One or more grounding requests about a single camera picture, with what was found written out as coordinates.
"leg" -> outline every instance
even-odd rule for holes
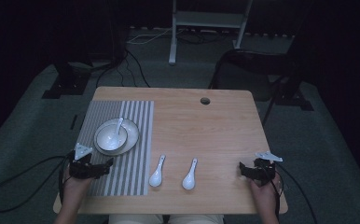
[[[160,224],[162,215],[110,215],[109,224]]]
[[[224,224],[223,215],[171,215],[170,224]]]

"gray striped placemat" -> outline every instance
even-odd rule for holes
[[[93,137],[100,125],[123,117],[139,129],[139,140],[128,152],[114,157],[109,175],[92,182],[89,196],[147,195],[150,164],[153,101],[91,101],[77,142],[94,148],[92,164],[102,164],[111,157],[95,149]]]

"ceramic spoon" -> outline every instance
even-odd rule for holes
[[[189,169],[189,173],[186,175],[186,178],[183,180],[183,188],[185,189],[193,189],[195,187],[195,166],[197,166],[197,158],[192,160],[191,168]]]
[[[119,145],[119,128],[121,127],[121,124],[122,124],[123,120],[124,120],[124,118],[119,118],[118,119],[116,131],[114,132],[113,139],[112,139],[113,148],[118,148],[118,145]]]
[[[148,183],[152,187],[157,187],[162,182],[162,164],[164,160],[165,160],[165,155],[160,155],[157,170],[154,172],[154,174],[150,177],[148,181]]]

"white plate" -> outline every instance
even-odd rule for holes
[[[99,131],[106,126],[117,125],[117,123],[118,123],[118,119],[110,119],[110,120],[106,121],[105,123],[103,123],[95,132],[95,136],[93,137],[93,143],[95,144],[96,149],[104,155],[117,156],[122,153],[125,153],[125,152],[131,150],[136,145],[137,140],[139,140],[139,129],[137,128],[137,125],[130,119],[124,119],[122,121],[121,127],[123,127],[127,131],[127,134],[128,134],[125,146],[122,149],[115,150],[115,151],[106,151],[104,149],[101,149],[97,143],[97,135],[98,135]]]

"hand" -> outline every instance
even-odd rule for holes
[[[76,223],[77,211],[93,180],[93,178],[77,179],[69,176],[69,168],[67,168],[64,172],[63,203],[55,224]]]
[[[280,177],[275,175],[272,179],[273,184],[276,189],[280,188]],[[279,223],[276,215],[276,191],[273,188],[273,185],[269,182],[266,185],[259,187],[254,180],[247,178],[249,183],[250,190],[252,191],[253,198],[255,200],[256,209],[261,216],[263,223]]]

